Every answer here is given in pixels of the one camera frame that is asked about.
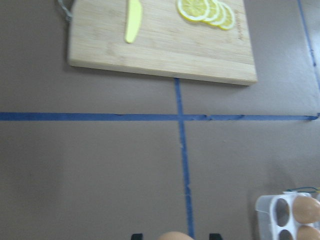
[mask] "yellow knife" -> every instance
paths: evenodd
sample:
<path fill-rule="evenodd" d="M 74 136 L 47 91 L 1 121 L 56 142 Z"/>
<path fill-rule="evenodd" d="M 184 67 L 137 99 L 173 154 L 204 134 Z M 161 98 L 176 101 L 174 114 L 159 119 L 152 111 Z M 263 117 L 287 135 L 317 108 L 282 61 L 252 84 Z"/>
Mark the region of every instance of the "yellow knife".
<path fill-rule="evenodd" d="M 127 0 L 127 17 L 125 41 L 131 44 L 135 41 L 142 22 L 143 9 L 140 0 Z"/>

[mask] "egg carton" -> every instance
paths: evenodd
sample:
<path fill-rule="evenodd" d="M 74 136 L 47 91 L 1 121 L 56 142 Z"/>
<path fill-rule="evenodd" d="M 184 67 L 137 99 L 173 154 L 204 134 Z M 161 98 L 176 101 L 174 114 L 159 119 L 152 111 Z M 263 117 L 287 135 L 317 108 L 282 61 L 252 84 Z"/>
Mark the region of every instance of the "egg carton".
<path fill-rule="evenodd" d="M 311 197 L 305 192 L 284 192 L 282 195 L 260 196 L 255 204 L 260 240 L 297 240 L 301 226 L 320 229 L 320 222 L 301 224 L 293 215 L 292 206 L 298 196 Z"/>

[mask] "brown egg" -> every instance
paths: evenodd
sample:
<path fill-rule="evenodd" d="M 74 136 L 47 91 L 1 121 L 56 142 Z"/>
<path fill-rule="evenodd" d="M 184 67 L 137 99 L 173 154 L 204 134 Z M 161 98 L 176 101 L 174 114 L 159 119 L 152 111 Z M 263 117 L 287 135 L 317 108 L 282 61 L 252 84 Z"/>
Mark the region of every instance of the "brown egg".
<path fill-rule="evenodd" d="M 320 231 L 312 226 L 301 226 L 296 236 L 297 240 L 320 240 Z"/>
<path fill-rule="evenodd" d="M 193 240 L 188 235 L 178 232 L 178 231 L 171 231 L 161 235 L 158 240 Z"/>
<path fill-rule="evenodd" d="M 320 221 L 320 202 L 309 196 L 297 196 L 293 202 L 292 212 L 295 220 L 301 224 Z"/>

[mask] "blue painter's tape line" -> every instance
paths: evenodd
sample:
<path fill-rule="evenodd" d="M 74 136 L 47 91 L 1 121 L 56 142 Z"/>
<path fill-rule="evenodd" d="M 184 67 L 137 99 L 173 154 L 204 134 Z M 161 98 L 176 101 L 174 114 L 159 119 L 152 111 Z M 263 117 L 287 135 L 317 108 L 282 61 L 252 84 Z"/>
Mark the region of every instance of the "blue painter's tape line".
<path fill-rule="evenodd" d="M 306 115 L 204 115 L 0 112 L 0 121 L 313 121 Z"/>
<path fill-rule="evenodd" d="M 183 181 L 184 181 L 184 195 L 185 195 L 185 206 L 186 206 L 186 217 L 188 226 L 188 235 L 195 239 L 195 227 L 193 217 L 193 206 L 192 206 L 192 195 L 190 189 L 190 171 L 188 163 L 188 150 L 186 141 L 186 130 L 184 122 L 184 109 L 181 97 L 180 80 L 174 79 L 175 94 L 176 94 L 176 105 L 178 110 L 178 122 L 180 132 L 180 143 L 181 143 L 181 155 L 182 155 L 182 168 L 183 168 Z"/>
<path fill-rule="evenodd" d="M 176 114 L 0 112 L 0 121 L 178 121 Z"/>
<path fill-rule="evenodd" d="M 312 121 L 318 118 L 319 115 L 210 115 L 207 121 Z"/>
<path fill-rule="evenodd" d="M 307 44 L 308 44 L 308 48 L 309 48 L 309 51 L 310 51 L 312 64 L 313 64 L 313 67 L 314 67 L 315 78 L 316 78 L 316 81 L 318 83 L 318 87 L 319 87 L 319 90 L 320 90 L 320 76 L 319 76 L 318 71 L 316 69 L 317 61 L 316 61 L 314 50 L 313 50 L 313 47 L 312 47 L 312 42 L 311 42 L 311 39 L 310 39 L 309 30 L 308 30 L 308 26 L 307 26 L 304 10 L 303 10 L 302 4 L 301 4 L 301 0 L 297 0 L 297 3 L 298 3 L 301 19 L 302 19 L 302 25 L 303 25 L 304 34 L 305 34 L 306 41 L 307 41 Z"/>

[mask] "wooden cutting board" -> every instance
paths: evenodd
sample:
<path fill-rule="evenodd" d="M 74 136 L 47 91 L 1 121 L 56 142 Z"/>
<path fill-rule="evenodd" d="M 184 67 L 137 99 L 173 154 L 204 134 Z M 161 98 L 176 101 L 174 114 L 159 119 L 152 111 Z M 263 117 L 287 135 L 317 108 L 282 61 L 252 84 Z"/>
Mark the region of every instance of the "wooden cutting board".
<path fill-rule="evenodd" d="M 135 42 L 129 44 L 126 0 L 76 0 L 69 64 L 239 85 L 257 82 L 243 0 L 222 0 L 236 18 L 228 31 L 186 21 L 175 0 L 140 1 L 142 24 Z"/>

